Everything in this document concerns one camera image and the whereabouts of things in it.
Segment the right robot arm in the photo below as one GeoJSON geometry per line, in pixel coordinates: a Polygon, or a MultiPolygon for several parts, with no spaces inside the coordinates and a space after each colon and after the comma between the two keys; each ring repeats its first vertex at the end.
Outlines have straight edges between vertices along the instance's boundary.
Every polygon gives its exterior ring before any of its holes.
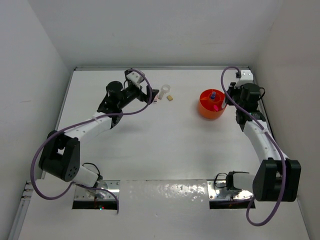
{"type": "Polygon", "coordinates": [[[259,111],[259,101],[264,94],[261,87],[252,83],[232,82],[227,90],[229,97],[226,104],[236,106],[236,122],[250,140],[260,162],[259,169],[249,181],[252,193],[257,201],[275,202],[278,200],[283,178],[282,159],[285,163],[285,185],[283,202],[293,202],[297,198],[301,165],[298,160],[291,160],[282,150],[278,151],[273,144],[266,118],[259,111]]]}

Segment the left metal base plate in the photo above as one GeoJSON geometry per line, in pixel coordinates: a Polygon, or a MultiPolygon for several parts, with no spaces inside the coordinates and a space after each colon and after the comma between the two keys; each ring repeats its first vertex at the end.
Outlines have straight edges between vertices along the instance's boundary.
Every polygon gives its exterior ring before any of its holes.
{"type": "Polygon", "coordinates": [[[90,190],[79,186],[75,187],[74,200],[75,201],[93,201],[96,198],[98,201],[111,201],[115,198],[111,195],[114,194],[117,198],[120,194],[120,181],[119,180],[101,180],[96,188],[99,190],[90,190]]]}

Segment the aluminium table edge rail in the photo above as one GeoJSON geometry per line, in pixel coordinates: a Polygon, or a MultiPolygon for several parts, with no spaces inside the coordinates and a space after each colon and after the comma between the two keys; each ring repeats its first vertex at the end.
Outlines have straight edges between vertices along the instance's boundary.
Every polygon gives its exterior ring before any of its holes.
{"type": "Polygon", "coordinates": [[[124,71],[137,70],[223,70],[226,65],[155,65],[155,66],[76,66],[74,71],[124,71]]]}

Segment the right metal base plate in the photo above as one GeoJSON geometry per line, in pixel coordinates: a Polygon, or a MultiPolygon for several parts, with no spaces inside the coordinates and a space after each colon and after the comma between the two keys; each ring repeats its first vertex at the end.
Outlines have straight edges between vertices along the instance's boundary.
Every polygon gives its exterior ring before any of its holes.
{"type": "Polygon", "coordinates": [[[248,190],[227,190],[226,181],[218,179],[207,180],[207,191],[210,201],[242,201],[250,200],[253,194],[248,190]]]}

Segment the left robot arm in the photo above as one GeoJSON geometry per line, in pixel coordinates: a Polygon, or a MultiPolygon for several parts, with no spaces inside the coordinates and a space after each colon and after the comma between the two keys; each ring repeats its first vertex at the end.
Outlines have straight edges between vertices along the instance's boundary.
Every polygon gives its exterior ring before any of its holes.
{"type": "Polygon", "coordinates": [[[61,133],[52,131],[43,148],[39,168],[67,183],[95,188],[102,176],[81,165],[81,146],[114,128],[124,115],[123,108],[133,100],[148,104],[159,93],[159,90],[150,88],[143,92],[142,87],[131,80],[127,83],[127,87],[124,87],[119,81],[110,82],[97,111],[85,124],[61,133]]]}

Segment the blue item in organizer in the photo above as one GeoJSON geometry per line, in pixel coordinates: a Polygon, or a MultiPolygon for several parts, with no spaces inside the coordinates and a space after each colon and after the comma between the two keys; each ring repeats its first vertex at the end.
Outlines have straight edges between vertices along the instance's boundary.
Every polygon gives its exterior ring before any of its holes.
{"type": "Polygon", "coordinates": [[[212,93],[211,93],[211,95],[210,95],[210,99],[211,100],[215,100],[215,98],[216,98],[216,92],[215,91],[213,91],[212,93]]]}

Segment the orange round organizer container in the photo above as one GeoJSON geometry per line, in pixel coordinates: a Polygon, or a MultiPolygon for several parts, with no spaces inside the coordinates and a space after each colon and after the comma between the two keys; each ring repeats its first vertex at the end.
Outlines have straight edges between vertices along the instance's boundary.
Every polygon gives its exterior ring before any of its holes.
{"type": "Polygon", "coordinates": [[[205,119],[217,120],[225,111],[222,109],[222,102],[225,99],[225,94],[218,89],[207,89],[203,91],[198,100],[197,111],[205,119]],[[216,92],[215,100],[211,100],[212,92],[216,92]],[[219,111],[214,111],[214,105],[217,105],[219,111]]]}

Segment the metal base plate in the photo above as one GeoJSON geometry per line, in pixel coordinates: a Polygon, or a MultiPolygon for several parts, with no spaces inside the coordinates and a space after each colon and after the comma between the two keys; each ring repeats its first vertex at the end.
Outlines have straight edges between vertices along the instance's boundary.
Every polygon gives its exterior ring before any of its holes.
{"type": "Polygon", "coordinates": [[[75,187],[74,200],[75,201],[93,201],[96,198],[98,201],[111,201],[115,198],[111,195],[114,194],[117,198],[120,194],[120,181],[119,180],[101,180],[96,188],[99,190],[90,190],[79,186],[75,187]]]}
{"type": "Polygon", "coordinates": [[[250,200],[253,194],[248,190],[227,190],[226,181],[218,179],[207,180],[207,191],[210,201],[242,201],[250,200]]]}

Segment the clear tape dispenser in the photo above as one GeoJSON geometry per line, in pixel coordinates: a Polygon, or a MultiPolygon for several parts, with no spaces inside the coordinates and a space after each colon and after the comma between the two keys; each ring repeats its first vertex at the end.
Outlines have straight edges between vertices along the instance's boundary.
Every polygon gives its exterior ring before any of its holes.
{"type": "Polygon", "coordinates": [[[158,93],[158,99],[161,100],[165,94],[170,92],[170,90],[171,86],[168,84],[164,84],[158,93]]]}

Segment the blue capped glue stick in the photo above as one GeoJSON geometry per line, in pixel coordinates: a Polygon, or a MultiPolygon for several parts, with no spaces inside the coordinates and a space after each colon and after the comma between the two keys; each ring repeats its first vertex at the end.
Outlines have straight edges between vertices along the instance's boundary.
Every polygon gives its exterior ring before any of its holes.
{"type": "Polygon", "coordinates": [[[226,107],[226,105],[227,105],[227,104],[226,104],[226,100],[224,99],[224,100],[222,101],[221,108],[224,109],[224,108],[226,107]]]}

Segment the yellow eraser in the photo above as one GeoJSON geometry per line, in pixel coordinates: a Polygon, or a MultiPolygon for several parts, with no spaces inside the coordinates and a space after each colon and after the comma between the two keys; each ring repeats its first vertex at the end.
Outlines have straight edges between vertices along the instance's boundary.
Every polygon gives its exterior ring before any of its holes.
{"type": "Polygon", "coordinates": [[[171,95],[168,95],[166,98],[167,98],[167,100],[168,100],[169,102],[171,102],[171,101],[173,100],[173,97],[172,97],[171,95]]]}

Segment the pink mini stapler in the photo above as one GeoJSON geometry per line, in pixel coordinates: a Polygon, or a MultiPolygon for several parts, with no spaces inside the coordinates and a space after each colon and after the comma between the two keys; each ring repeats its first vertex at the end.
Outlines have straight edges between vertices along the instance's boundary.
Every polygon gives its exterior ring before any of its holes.
{"type": "Polygon", "coordinates": [[[157,94],[153,99],[153,103],[154,104],[156,104],[158,102],[158,98],[159,98],[159,95],[157,94]]]}

